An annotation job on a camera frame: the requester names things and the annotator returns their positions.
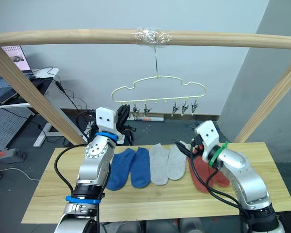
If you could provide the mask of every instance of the wooden tabletop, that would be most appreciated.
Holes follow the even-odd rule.
[[[140,146],[150,149],[152,146]],[[252,167],[266,183],[273,207],[276,211],[291,210],[291,197],[277,170],[277,167],[263,142],[230,143],[228,147],[245,154]],[[124,151],[126,146],[116,147],[115,153]],[[53,164],[64,148],[56,148],[34,192],[22,223],[58,223],[66,205],[65,196],[70,191],[56,175]],[[75,148],[65,153],[59,161],[59,170],[73,184],[84,160],[84,148]],[[233,189],[216,187],[230,195]],[[100,221],[116,222],[130,220],[149,220],[183,218],[197,216],[237,215],[237,209],[230,207],[210,194],[196,190],[190,171],[178,181],[169,180],[166,185],[150,183],[146,188],[131,186],[130,177],[124,188],[118,191],[105,190],[105,198],[100,205]]]

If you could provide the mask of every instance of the desk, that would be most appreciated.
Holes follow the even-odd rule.
[[[230,143],[228,147],[243,152],[249,158],[266,183],[274,209],[291,210],[291,197],[265,143]],[[116,147],[115,153],[126,148],[128,147]],[[138,146],[129,148],[137,150]],[[57,177],[53,168],[57,155],[63,150],[64,148],[55,149],[22,223],[58,223],[66,204],[65,196],[70,195],[68,187]],[[83,160],[84,148],[75,148],[69,150],[59,161],[59,170],[72,184],[76,181]],[[216,188],[235,196],[231,187]],[[237,209],[195,189],[188,163],[185,175],[178,181],[169,180],[163,186],[150,183],[146,188],[137,189],[131,186],[129,177],[124,188],[114,192],[106,189],[105,194],[100,205],[101,222],[238,214]]]
[[[39,78],[48,78],[48,77],[53,77],[54,78],[55,75],[58,73],[59,69],[58,68],[53,68],[50,71],[50,68],[45,68],[45,69],[41,69],[41,70],[32,70],[32,71],[33,71],[34,75],[36,77],[39,77]],[[83,135],[81,133],[81,131],[77,128],[77,126],[70,120],[70,118],[68,118],[67,115],[61,110],[60,106],[58,106],[54,102],[56,97],[54,97],[53,94],[57,93],[57,92],[58,92],[58,90],[57,90],[56,84],[54,82],[52,82],[51,85],[48,87],[47,91],[45,92],[44,96],[49,100],[49,102],[53,105],[53,107],[56,108],[56,110],[66,119],[66,121],[69,122],[70,125],[72,125],[72,127],[80,135]],[[31,107],[31,106],[30,106],[29,103],[0,105],[0,108],[20,108],[20,107]],[[52,128],[52,125],[50,123],[46,123],[45,124],[45,126],[43,128],[43,131],[45,132],[45,134],[44,134],[44,132],[41,131],[40,135],[38,136],[36,142],[33,145],[34,147],[40,147],[42,145],[42,143],[44,142],[46,136],[47,137],[62,136],[62,134],[60,132],[49,132],[51,128]]]

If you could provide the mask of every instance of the wooden frame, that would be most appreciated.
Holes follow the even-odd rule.
[[[139,30],[83,29],[0,33],[0,46],[35,44],[141,44],[135,33]],[[252,48],[291,49],[291,36],[167,31],[171,40],[166,45],[231,46]],[[0,48],[0,75],[71,143],[84,141],[63,119],[44,96],[37,91],[22,72]],[[235,138],[245,142],[259,124],[291,88],[291,64],[262,104]]]

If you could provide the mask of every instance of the white desk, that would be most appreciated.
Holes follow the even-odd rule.
[[[58,68],[53,68],[51,71],[49,70],[49,68],[45,68],[45,69],[41,69],[41,70],[37,70],[35,72],[35,70],[32,70],[33,74],[36,77],[39,78],[49,78],[49,77],[55,77],[55,75],[57,75],[59,69]],[[80,134],[83,135],[81,133],[81,131],[78,129],[78,127],[70,120],[70,118],[67,117],[67,115],[61,110],[61,108],[54,103],[54,94],[58,93],[58,89],[56,87],[56,84],[54,82],[52,82],[48,89],[46,90],[44,96],[49,100],[49,102],[51,103],[51,105],[65,118],[65,120]],[[29,103],[19,103],[19,104],[9,104],[9,105],[1,105],[0,108],[20,108],[20,107],[31,107]],[[40,135],[38,136],[36,142],[34,143],[34,147],[40,147],[42,145],[42,143],[44,142],[46,136],[47,137],[58,137],[58,136],[63,136],[60,132],[49,132],[50,129],[52,128],[52,125],[50,123],[46,123],[43,131],[45,132],[45,134],[41,131]]]

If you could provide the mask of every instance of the laptop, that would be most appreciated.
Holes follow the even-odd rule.
[[[27,78],[33,77],[33,72],[30,69],[24,52],[21,46],[3,46],[3,50],[14,61],[15,65],[23,71]],[[0,76],[0,96],[11,90],[11,86]]]

